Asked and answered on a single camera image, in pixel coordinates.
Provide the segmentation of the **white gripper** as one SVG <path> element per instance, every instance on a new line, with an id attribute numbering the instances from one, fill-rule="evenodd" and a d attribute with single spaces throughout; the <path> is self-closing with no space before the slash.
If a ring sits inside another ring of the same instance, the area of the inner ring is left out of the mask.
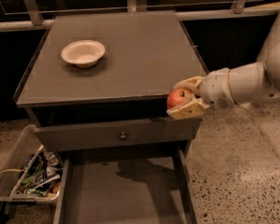
<path id="1" fill-rule="evenodd" d="M 173 86 L 173 89 L 187 89 L 201 98 L 187 98 L 180 105 L 167 110 L 172 119 L 190 119 L 202 116 L 210 105 L 229 107 L 234 104 L 230 89 L 230 69 L 223 68 L 207 76 L 190 77 Z"/>

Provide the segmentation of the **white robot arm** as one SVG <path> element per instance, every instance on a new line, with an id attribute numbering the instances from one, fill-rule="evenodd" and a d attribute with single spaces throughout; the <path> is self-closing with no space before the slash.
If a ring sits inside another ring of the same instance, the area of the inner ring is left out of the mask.
<path id="1" fill-rule="evenodd" d="M 177 96 L 177 105 L 167 109 L 172 119 L 199 117 L 210 106 L 280 104 L 280 11 L 254 63 L 190 77 L 170 94 Z"/>

